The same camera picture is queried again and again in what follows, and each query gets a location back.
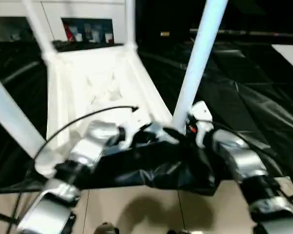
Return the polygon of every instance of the beige floor tile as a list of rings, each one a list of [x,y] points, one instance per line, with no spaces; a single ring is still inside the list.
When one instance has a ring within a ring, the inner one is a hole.
[[[121,234],[166,234],[183,228],[176,191],[145,186],[90,190],[84,234],[111,222]]]
[[[251,234],[253,221],[238,186],[223,181],[212,197],[179,192],[186,229],[213,234]]]
[[[77,207],[74,209],[74,213],[77,216],[76,223],[74,225],[73,234],[83,234],[84,221],[86,217],[86,210],[88,204],[89,190],[82,191],[82,197],[78,202]]]
[[[14,203],[17,200],[17,194],[4,194],[0,195],[0,213],[11,216],[14,208]],[[37,196],[37,193],[27,193],[22,196],[21,203],[18,208],[18,214],[20,214],[22,208],[31,203]],[[0,234],[4,234],[8,224],[6,222],[0,221]]]

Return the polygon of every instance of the white frame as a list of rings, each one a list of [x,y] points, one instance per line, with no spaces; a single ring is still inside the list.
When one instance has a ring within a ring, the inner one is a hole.
[[[126,9],[124,4],[92,2],[43,2],[55,40],[67,41],[62,18],[112,19],[115,43],[126,41]]]
[[[34,2],[33,7],[35,14],[40,19],[45,35],[50,41],[54,40],[42,4]],[[0,2],[0,17],[27,17],[27,12],[21,2]]]

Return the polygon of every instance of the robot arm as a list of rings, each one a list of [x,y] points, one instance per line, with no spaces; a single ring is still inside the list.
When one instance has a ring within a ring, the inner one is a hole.
[[[225,161],[249,206],[252,220],[258,224],[254,233],[293,234],[293,204],[282,196],[278,182],[269,176],[258,154],[239,136],[215,130],[211,121],[197,121],[195,114],[196,111],[191,112],[187,128],[196,129],[199,147],[211,148]]]
[[[211,122],[196,120],[193,112],[189,119],[187,127],[190,127],[191,133],[187,131],[186,135],[196,133],[198,147],[209,147],[222,157],[239,185],[251,217],[257,223],[254,233],[293,234],[293,205],[280,194],[278,183],[269,177],[258,154],[239,136],[215,130]],[[128,128],[125,131],[115,124],[92,122],[85,136],[71,150],[69,160],[57,165],[55,176],[48,180],[20,220],[18,233],[70,234],[76,219],[71,208],[80,199],[84,181],[96,168],[106,147],[117,145],[120,141],[132,141],[135,130],[141,127],[134,126],[127,134]],[[161,127],[152,131],[159,133]]]

